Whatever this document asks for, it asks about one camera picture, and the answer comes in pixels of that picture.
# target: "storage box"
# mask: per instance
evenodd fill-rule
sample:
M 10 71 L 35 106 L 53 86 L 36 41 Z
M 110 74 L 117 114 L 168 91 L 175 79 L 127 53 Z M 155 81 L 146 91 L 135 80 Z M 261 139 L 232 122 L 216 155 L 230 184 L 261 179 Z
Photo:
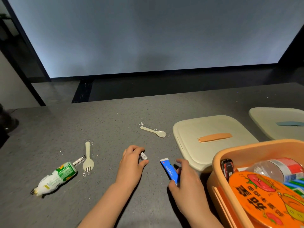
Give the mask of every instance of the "storage box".
M 263 227 L 251 221 L 238 202 L 221 169 L 220 161 L 230 158 L 234 168 L 249 167 L 256 162 L 289 157 L 304 164 L 304 142 L 282 139 L 237 146 L 218 152 L 213 161 L 213 171 L 207 181 L 207 189 L 224 227 Z

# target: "plastic fork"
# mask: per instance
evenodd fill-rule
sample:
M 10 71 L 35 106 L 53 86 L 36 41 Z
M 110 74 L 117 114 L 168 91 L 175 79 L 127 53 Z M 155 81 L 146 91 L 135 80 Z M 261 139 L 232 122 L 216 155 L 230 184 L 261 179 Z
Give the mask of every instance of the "plastic fork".
M 86 171 L 86 172 L 90 172 L 93 167 L 94 167 L 94 161 L 90 158 L 90 142 L 86 142 L 86 156 L 87 156 L 87 159 L 85 160 L 85 162 L 83 163 L 83 170 Z
M 162 130 L 159 130 L 159 131 L 155 131 L 155 130 L 151 130 L 147 127 L 144 127 L 144 126 L 141 126 L 140 127 L 142 130 L 146 130 L 146 131 L 149 131 L 149 132 L 152 132 L 152 133 L 155 133 L 157 136 L 161 137 L 161 138 L 164 138 L 167 133 L 165 131 L 162 131 Z

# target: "tomato cartoon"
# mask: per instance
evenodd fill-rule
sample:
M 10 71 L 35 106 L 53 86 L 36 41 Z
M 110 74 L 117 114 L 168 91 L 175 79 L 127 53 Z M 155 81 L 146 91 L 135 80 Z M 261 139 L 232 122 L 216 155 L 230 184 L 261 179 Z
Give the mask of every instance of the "tomato cartoon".
M 281 219 L 279 219 L 276 215 L 272 214 L 272 213 L 266 213 L 265 214 L 266 217 L 268 219 L 270 219 L 270 221 L 274 222 L 276 225 L 279 225 L 279 226 L 283 226 L 283 222 L 281 221 Z
M 265 178 L 263 178 L 260 175 L 248 174 L 247 177 L 248 178 L 246 179 L 249 180 L 249 182 L 247 183 L 253 184 L 256 189 L 261 188 L 262 190 L 267 192 L 275 192 L 277 190 L 275 186 L 273 186 L 270 182 L 268 182 Z
M 278 194 L 281 197 L 282 201 L 285 203 L 287 213 L 292 218 L 304 222 L 304 202 L 286 193 L 282 195 L 279 192 Z

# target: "teal handle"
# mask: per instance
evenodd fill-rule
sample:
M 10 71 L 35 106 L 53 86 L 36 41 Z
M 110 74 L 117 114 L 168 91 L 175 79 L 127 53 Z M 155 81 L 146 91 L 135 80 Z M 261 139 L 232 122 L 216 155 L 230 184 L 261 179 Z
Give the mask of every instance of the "teal handle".
M 288 121 L 288 122 L 277 122 L 278 126 L 304 126 L 304 122 L 294 122 L 294 121 Z

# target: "orange handle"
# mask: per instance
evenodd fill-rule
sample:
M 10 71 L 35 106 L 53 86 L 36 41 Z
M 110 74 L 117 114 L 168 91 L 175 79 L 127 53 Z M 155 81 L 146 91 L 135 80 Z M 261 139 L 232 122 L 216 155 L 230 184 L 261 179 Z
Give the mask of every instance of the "orange handle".
M 231 215 L 230 215 L 230 213 L 229 213 L 229 211 L 228 211 L 228 209 L 227 209 L 227 207 L 226 207 L 226 205 L 225 205 L 225 203 L 222 199 L 222 196 L 219 194 L 218 189 L 216 187 L 212 187 L 212 190 L 213 190 L 213 192 L 216 196 L 216 199 L 219 202 L 219 205 L 221 206 L 221 208 L 222 208 L 222 210 L 223 210 L 223 212 L 224 212 L 224 214 L 227 218 L 227 221 L 228 221 L 230 227 L 237 228 L 236 224 L 234 223 L 234 221 L 233 221 L 233 219 L 232 219 L 232 217 L 231 217 Z
M 201 138 L 198 138 L 199 142 L 210 142 L 225 138 L 232 138 L 232 135 L 230 133 L 215 133 L 211 135 L 207 135 Z

